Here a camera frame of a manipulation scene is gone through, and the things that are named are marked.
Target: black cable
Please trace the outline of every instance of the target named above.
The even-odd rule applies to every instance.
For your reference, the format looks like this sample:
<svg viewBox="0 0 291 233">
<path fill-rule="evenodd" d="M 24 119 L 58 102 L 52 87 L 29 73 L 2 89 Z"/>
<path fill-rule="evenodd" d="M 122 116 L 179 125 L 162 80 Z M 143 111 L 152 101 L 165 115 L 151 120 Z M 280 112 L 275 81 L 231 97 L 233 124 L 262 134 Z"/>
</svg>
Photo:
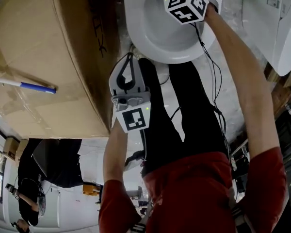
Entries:
<svg viewBox="0 0 291 233">
<path fill-rule="evenodd" d="M 116 62 L 115 63 L 115 65 L 113 66 L 113 68 L 112 68 L 112 71 L 110 72 L 110 75 L 113 73 L 113 71 L 114 71 L 114 69 L 115 69 L 115 67 L 116 67 L 116 65 L 117 64 L 119 64 L 120 63 L 120 61 L 121 60 L 123 60 L 128 54 L 129 54 L 130 52 L 128 52 L 127 54 L 125 54 L 118 62 Z"/>
<path fill-rule="evenodd" d="M 227 152 L 228 152 L 228 155 L 230 157 L 230 154 L 231 154 L 230 153 L 230 148 L 229 148 L 229 144 L 228 144 L 228 141 L 226 139 L 226 136 L 225 136 L 225 134 L 226 134 L 226 120 L 225 120 L 222 112 L 219 110 L 219 108 L 217 106 L 217 103 L 216 103 L 216 100 L 217 100 L 217 98 L 219 96 L 219 93 L 221 91 L 221 88 L 222 88 L 222 72 L 221 72 L 220 67 L 213 61 L 213 59 L 209 55 L 207 49 L 205 48 L 205 44 L 204 44 L 204 42 L 202 41 L 202 39 L 200 37 L 200 34 L 199 34 L 199 31 L 198 31 L 196 23 L 194 23 L 194 24 L 190 23 L 190 25 L 192 25 L 195 28 L 198 40 L 200 42 L 200 45 L 201 45 L 205 55 L 210 59 L 210 61 L 212 63 L 212 70 L 213 70 L 213 75 L 214 75 L 214 99 L 213 99 L 213 104 L 214 104 L 214 107 L 215 107 L 215 112 L 218 114 L 218 117 L 219 117 L 219 122 L 220 122 L 222 135 L 224 137 L 224 141 L 225 141 L 225 144 L 226 144 Z M 219 74 L 220 74 L 220 85 L 219 85 L 218 92 L 216 91 L 217 90 L 217 79 L 216 79 L 215 66 L 219 69 Z"/>
<path fill-rule="evenodd" d="M 15 187 L 15 185 L 16 185 L 16 180 L 17 180 L 17 178 L 18 178 L 18 175 L 17 175 L 16 178 L 15 178 L 15 181 L 14 181 L 14 187 Z"/>
<path fill-rule="evenodd" d="M 237 184 L 236 184 L 236 199 L 235 199 L 235 201 L 237 201 L 237 198 L 238 198 L 238 188 L 237 188 Z"/>
<path fill-rule="evenodd" d="M 172 120 L 175 116 L 175 114 L 181 109 L 181 106 L 178 107 L 178 109 L 176 109 L 176 111 L 173 113 L 173 115 L 170 117 L 170 120 Z"/>
<path fill-rule="evenodd" d="M 168 75 L 167 80 L 165 82 L 161 83 L 160 85 L 166 84 L 169 79 L 170 79 L 170 74 Z"/>
</svg>

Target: wire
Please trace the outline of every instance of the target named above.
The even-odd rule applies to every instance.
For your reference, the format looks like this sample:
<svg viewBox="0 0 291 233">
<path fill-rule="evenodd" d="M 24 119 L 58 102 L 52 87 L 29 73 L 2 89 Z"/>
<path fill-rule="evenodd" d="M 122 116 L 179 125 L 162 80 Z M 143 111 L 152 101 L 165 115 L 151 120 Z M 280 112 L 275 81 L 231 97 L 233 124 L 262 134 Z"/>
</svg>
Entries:
<svg viewBox="0 0 291 233">
<path fill-rule="evenodd" d="M 176 109 L 176 111 L 173 113 L 173 115 L 171 116 L 170 120 L 172 120 L 175 116 L 175 114 L 181 109 L 182 107 L 179 106 L 178 109 Z"/>
<path fill-rule="evenodd" d="M 161 83 L 160 85 L 166 84 L 169 79 L 170 79 L 170 74 L 168 75 L 167 80 L 165 82 Z"/>
<path fill-rule="evenodd" d="M 15 181 L 14 181 L 14 187 L 15 187 L 15 185 L 16 185 L 16 180 L 17 180 L 17 178 L 18 178 L 18 175 L 17 175 L 16 178 L 15 178 Z"/>
<path fill-rule="evenodd" d="M 121 60 L 123 60 L 128 54 L 129 54 L 130 52 L 128 52 L 127 54 L 125 54 L 119 61 L 117 61 L 116 63 L 115 63 L 115 65 L 113 66 L 113 68 L 112 68 L 112 71 L 110 72 L 110 75 L 113 73 L 113 71 L 114 71 L 114 69 L 115 69 L 115 67 L 116 67 L 116 65 L 117 64 L 119 64 L 120 62 L 121 62 Z"/>
<path fill-rule="evenodd" d="M 238 198 L 238 188 L 237 188 L 237 184 L 236 184 L 236 198 L 235 198 L 235 202 L 237 202 L 237 198 Z"/>
<path fill-rule="evenodd" d="M 212 102 L 213 102 L 214 107 L 215 107 L 215 112 L 218 114 L 218 119 L 219 119 L 219 123 L 220 123 L 220 127 L 221 127 L 221 132 L 222 132 L 222 135 L 224 137 L 224 142 L 225 142 L 225 146 L 226 146 L 226 149 L 227 149 L 228 158 L 229 158 L 229 160 L 231 160 L 231 156 L 230 156 L 231 155 L 231 149 L 230 149 L 229 143 L 227 141 L 227 138 L 225 136 L 225 134 L 226 134 L 226 120 L 225 120 L 222 112 L 219 110 L 219 108 L 217 106 L 217 103 L 216 103 L 216 100 L 217 100 L 217 98 L 218 98 L 218 96 L 220 94 L 221 88 L 222 88 L 222 72 L 221 72 L 220 67 L 212 60 L 212 58 L 209 55 L 207 49 L 205 48 L 205 44 L 204 44 L 204 42 L 202 41 L 202 39 L 200 37 L 200 34 L 199 34 L 199 31 L 198 31 L 196 23 L 194 23 L 194 24 L 190 23 L 190 25 L 192 25 L 196 30 L 196 34 L 197 34 L 198 40 L 200 42 L 200 45 L 201 45 L 201 47 L 202 47 L 202 49 L 203 49 L 203 51 L 204 51 L 204 53 L 206 55 L 207 61 L 208 61 L 209 66 L 210 66 L 210 71 L 211 71 L 211 76 L 212 76 Z M 217 91 L 217 78 L 216 78 L 215 67 L 218 68 L 219 75 L 220 75 L 220 85 L 219 85 L 218 91 Z"/>
<path fill-rule="evenodd" d="M 146 161 L 146 156 L 147 156 L 147 149 L 146 149 L 146 134 L 145 134 L 145 130 L 141 130 L 143 135 L 144 135 L 144 148 L 145 148 L 145 158 L 144 158 L 144 161 Z"/>
</svg>

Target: hand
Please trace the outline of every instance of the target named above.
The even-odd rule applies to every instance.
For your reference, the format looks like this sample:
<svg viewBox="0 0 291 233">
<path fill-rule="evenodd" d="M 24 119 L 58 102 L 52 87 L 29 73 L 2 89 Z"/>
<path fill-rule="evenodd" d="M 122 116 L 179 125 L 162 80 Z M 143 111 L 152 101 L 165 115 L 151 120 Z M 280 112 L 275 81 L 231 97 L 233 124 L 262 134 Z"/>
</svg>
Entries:
<svg viewBox="0 0 291 233">
<path fill-rule="evenodd" d="M 14 197 L 19 196 L 19 191 L 11 184 L 7 184 L 5 187 Z"/>
<path fill-rule="evenodd" d="M 217 14 L 215 7 L 212 3 L 209 3 L 206 10 L 205 21 L 207 22 L 213 15 Z"/>
</svg>

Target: leg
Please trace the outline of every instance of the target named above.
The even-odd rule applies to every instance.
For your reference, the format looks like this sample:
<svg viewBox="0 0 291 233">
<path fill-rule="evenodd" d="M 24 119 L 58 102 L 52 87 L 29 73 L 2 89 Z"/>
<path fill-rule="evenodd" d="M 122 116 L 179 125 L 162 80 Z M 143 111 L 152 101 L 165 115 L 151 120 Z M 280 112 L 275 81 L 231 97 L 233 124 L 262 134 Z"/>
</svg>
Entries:
<svg viewBox="0 0 291 233">
<path fill-rule="evenodd" d="M 182 140 L 165 110 L 155 66 L 148 59 L 140 59 L 139 65 L 145 85 L 151 92 L 150 126 L 144 130 L 147 149 L 144 176 L 173 161 Z"/>
<path fill-rule="evenodd" d="M 227 155 L 219 122 L 193 63 L 169 65 L 169 72 L 181 106 L 185 155 L 211 151 L 220 151 Z M 214 139 L 211 143 L 205 140 L 211 137 Z"/>
</svg>

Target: sink basin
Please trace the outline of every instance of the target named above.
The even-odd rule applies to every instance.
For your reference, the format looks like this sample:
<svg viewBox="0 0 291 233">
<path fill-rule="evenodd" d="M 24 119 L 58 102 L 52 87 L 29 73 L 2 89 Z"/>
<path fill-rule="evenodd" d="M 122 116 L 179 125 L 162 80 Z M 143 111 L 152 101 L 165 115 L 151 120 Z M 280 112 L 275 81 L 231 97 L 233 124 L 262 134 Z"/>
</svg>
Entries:
<svg viewBox="0 0 291 233">
<path fill-rule="evenodd" d="M 219 3 L 221 12 L 222 0 Z M 195 28 L 180 25 L 164 8 L 163 0 L 124 0 L 127 28 L 137 49 L 149 59 L 166 64 L 179 64 L 204 54 Z M 215 40 L 210 27 L 198 24 L 201 38 L 208 49 Z"/>
</svg>

